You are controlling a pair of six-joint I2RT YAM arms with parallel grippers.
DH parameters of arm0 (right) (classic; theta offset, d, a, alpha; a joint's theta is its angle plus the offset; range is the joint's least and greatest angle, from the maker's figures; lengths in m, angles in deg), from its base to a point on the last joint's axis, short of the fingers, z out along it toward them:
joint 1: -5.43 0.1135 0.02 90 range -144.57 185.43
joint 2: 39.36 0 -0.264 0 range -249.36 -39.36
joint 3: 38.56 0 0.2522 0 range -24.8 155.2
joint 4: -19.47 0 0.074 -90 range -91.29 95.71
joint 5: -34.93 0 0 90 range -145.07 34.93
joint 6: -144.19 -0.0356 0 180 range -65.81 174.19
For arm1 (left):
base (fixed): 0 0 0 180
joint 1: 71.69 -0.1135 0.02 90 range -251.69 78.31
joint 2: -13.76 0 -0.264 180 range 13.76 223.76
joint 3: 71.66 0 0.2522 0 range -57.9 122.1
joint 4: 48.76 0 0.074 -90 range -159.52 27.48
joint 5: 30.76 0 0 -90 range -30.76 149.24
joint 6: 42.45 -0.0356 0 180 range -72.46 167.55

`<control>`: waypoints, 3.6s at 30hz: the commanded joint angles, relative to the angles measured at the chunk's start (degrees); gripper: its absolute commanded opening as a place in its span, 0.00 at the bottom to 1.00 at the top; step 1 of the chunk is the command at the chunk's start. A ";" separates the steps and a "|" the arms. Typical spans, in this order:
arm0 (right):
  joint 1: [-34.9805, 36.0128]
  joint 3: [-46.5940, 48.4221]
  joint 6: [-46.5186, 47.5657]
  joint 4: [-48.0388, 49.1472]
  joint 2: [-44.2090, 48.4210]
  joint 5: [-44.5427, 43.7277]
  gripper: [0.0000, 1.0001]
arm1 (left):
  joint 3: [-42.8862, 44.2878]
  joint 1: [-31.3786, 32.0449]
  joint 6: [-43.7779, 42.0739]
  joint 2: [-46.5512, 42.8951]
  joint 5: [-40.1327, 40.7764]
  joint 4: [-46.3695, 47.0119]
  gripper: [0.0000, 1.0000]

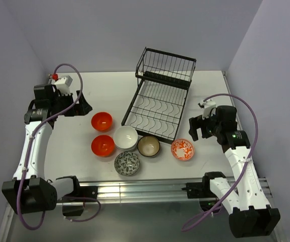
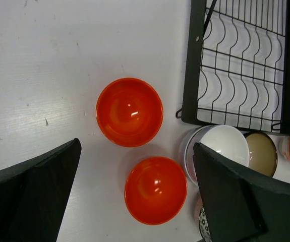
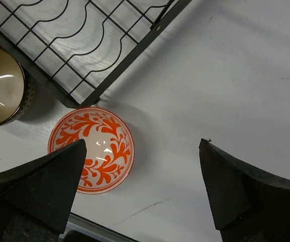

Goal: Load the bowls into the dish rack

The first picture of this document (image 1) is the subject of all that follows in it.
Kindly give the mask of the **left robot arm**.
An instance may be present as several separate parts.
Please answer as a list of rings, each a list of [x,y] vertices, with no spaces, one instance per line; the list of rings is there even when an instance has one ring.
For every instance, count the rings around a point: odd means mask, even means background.
[[[78,101],[73,94],[63,94],[54,84],[34,86],[35,98],[24,115],[25,142],[11,181],[2,185],[2,193],[16,214],[53,210],[62,197],[76,201],[82,195],[76,176],[57,178],[49,183],[44,176],[44,163],[56,114],[67,117],[85,116],[92,107],[78,90]]]

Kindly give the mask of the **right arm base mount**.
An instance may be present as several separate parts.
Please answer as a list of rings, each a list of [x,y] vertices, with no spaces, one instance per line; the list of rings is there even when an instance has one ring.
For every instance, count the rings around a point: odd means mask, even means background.
[[[202,199],[213,197],[208,191],[205,190],[202,182],[186,183],[185,187],[181,188],[185,191],[188,199]]]

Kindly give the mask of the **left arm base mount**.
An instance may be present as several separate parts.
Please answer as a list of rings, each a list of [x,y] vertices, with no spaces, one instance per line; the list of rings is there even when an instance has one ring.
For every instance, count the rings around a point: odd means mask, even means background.
[[[97,199],[98,186],[82,186],[77,194],[66,195],[57,204],[62,206],[64,218],[72,221],[89,220],[89,216],[94,218],[101,209],[101,204]],[[95,205],[94,211],[87,213],[87,208]]]

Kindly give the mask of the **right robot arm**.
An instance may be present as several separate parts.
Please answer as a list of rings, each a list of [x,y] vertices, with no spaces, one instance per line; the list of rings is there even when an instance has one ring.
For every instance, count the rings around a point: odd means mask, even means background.
[[[237,110],[233,106],[201,102],[203,114],[189,120],[191,135],[198,140],[197,130],[202,138],[216,137],[227,158],[235,182],[230,185],[222,172],[207,172],[202,179],[202,192],[206,196],[216,196],[218,202],[208,211],[190,219],[182,231],[189,231],[201,223],[215,210],[225,208],[229,214],[229,227],[234,237],[257,237],[270,235],[280,220],[280,212],[272,208],[264,195],[251,159],[252,145],[245,131],[238,130]]]

